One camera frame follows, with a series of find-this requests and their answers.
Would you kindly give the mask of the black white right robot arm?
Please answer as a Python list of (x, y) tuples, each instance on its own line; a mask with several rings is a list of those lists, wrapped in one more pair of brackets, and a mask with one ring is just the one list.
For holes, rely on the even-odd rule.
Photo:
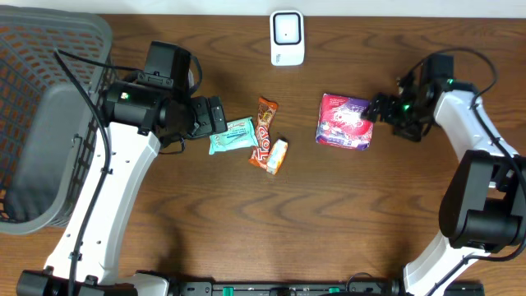
[(510, 261), (525, 249), (525, 158), (491, 123), (475, 85), (402, 80), (399, 95), (377, 94), (362, 118), (388, 123), (411, 141), (436, 124), (459, 159), (441, 202), (440, 230), (403, 268), (400, 294), (442, 295), (475, 262)]

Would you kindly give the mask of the orange white tissue pack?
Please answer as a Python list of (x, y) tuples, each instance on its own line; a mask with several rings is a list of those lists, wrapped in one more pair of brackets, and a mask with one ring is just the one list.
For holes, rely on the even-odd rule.
[(270, 150), (269, 157), (266, 162), (266, 172), (276, 175), (279, 172), (280, 166), (284, 162), (288, 150), (288, 143), (285, 140), (278, 139)]

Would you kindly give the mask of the mint green wipes pack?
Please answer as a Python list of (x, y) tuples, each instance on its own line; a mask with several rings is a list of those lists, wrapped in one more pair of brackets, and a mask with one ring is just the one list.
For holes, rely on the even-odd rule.
[(210, 136), (209, 154), (258, 146), (252, 117), (227, 123), (227, 131)]

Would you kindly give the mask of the red purple pad pack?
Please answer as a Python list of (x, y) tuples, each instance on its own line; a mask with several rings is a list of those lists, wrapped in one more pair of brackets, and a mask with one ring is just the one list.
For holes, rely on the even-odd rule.
[(342, 95), (323, 94), (316, 128), (318, 144), (350, 150), (366, 150), (373, 123), (362, 119), (369, 102)]

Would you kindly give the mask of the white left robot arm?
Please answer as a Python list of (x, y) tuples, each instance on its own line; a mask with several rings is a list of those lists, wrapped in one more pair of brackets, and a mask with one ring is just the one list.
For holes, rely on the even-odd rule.
[(167, 276), (118, 265), (138, 190), (164, 147), (226, 131), (220, 97), (193, 88), (114, 82), (102, 110), (95, 153), (72, 217), (42, 271), (23, 271), (19, 295), (175, 295)]

